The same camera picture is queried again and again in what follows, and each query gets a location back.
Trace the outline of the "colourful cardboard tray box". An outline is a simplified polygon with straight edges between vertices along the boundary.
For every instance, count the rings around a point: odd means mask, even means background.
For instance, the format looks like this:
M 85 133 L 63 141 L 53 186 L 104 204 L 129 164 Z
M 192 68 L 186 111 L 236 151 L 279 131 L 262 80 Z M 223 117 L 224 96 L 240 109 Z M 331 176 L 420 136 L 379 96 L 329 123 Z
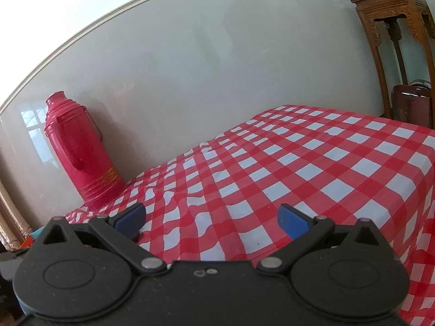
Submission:
M 27 247 L 31 247 L 33 242 L 42 234 L 44 230 L 44 227 L 38 228 L 37 230 L 30 233 L 24 240 L 24 242 L 21 244 L 20 248 L 24 249 Z

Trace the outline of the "red white checkered tablecloth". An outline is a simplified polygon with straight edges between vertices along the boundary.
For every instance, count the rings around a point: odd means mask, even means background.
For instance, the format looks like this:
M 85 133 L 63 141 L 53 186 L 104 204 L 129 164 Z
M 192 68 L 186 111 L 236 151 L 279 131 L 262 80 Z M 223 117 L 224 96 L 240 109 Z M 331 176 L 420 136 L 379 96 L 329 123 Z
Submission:
M 167 270 L 141 274 L 90 231 L 142 203 L 133 240 Z M 335 222 L 281 274 L 279 206 Z M 143 171 L 103 208 L 66 215 L 66 255 L 108 277 L 58 325 L 433 325 L 434 131 L 283 105 Z

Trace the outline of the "red thermos flask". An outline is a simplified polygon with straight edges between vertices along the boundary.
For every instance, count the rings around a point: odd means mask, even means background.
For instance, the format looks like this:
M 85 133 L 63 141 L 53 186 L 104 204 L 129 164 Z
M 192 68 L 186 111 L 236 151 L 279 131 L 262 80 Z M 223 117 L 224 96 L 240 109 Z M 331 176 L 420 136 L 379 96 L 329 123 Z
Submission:
M 91 211 L 114 201 L 126 183 L 102 144 L 87 108 L 60 90 L 46 100 L 44 132 L 70 181 Z

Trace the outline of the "beige curtain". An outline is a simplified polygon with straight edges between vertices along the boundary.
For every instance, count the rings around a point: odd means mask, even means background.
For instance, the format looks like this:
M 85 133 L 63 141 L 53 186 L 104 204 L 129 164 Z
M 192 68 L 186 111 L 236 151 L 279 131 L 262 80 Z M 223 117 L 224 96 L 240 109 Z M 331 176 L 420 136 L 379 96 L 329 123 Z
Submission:
M 32 228 L 15 206 L 2 182 L 0 182 L 0 206 L 1 243 L 6 250 L 18 250 L 30 236 Z

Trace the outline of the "dark red wooden bucket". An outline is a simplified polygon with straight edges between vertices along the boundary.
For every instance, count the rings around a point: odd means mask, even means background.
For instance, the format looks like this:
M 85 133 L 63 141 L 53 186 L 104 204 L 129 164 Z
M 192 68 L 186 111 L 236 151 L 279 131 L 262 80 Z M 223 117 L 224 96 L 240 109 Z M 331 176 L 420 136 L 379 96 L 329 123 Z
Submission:
M 410 85 L 396 85 L 391 97 L 394 120 L 434 128 L 429 81 L 414 80 Z

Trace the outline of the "carved wooden side stand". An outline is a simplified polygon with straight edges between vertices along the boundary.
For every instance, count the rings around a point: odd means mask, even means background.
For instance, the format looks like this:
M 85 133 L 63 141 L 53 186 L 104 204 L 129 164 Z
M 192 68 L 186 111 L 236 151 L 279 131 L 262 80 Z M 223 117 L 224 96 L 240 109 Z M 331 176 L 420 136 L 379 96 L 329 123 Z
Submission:
M 377 71 L 383 101 L 383 115 L 392 118 L 392 106 L 379 46 L 382 43 L 378 22 L 386 25 L 394 50 L 403 84 L 408 84 L 406 67 L 399 45 L 402 34 L 399 19 L 404 19 L 414 40 L 421 44 L 431 85 L 434 84 L 434 56 L 430 41 L 434 39 L 434 19 L 426 0 L 350 0 L 363 26 Z

